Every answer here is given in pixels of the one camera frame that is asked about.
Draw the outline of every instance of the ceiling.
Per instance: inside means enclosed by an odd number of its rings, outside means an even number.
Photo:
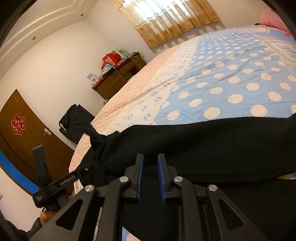
[[[86,18],[96,2],[97,0],[37,0],[21,15],[0,48],[0,78],[37,42]]]

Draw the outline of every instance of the black blanket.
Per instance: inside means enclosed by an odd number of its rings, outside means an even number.
[[[79,167],[93,164],[96,172],[82,178],[83,185],[105,185],[134,165],[138,153],[146,156],[147,198],[144,195],[137,207],[126,206],[124,220],[124,227],[140,240],[175,240],[176,208],[161,205],[159,191],[153,191],[159,153],[165,154],[178,175],[204,186],[217,184],[269,240],[295,238],[294,229],[289,228],[295,224],[296,180],[275,178],[296,171],[296,114],[175,126],[135,125],[108,136],[91,126],[85,132],[92,147]],[[152,200],[158,200],[152,203],[155,213],[148,206]]]

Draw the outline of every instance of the wooden dresser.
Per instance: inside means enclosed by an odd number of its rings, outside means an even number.
[[[136,52],[127,58],[119,67],[110,70],[103,76],[103,81],[92,88],[104,99],[111,99],[127,82],[146,65],[140,54]]]

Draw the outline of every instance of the wooden door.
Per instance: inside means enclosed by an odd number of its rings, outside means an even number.
[[[0,111],[0,150],[35,184],[37,183],[32,148],[38,145],[44,147],[48,171],[53,181],[69,173],[68,168],[74,151],[41,122],[18,90],[15,90]]]

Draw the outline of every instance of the pink pillow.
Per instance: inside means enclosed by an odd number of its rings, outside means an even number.
[[[263,25],[275,27],[291,34],[281,18],[271,9],[262,10],[260,21]]]

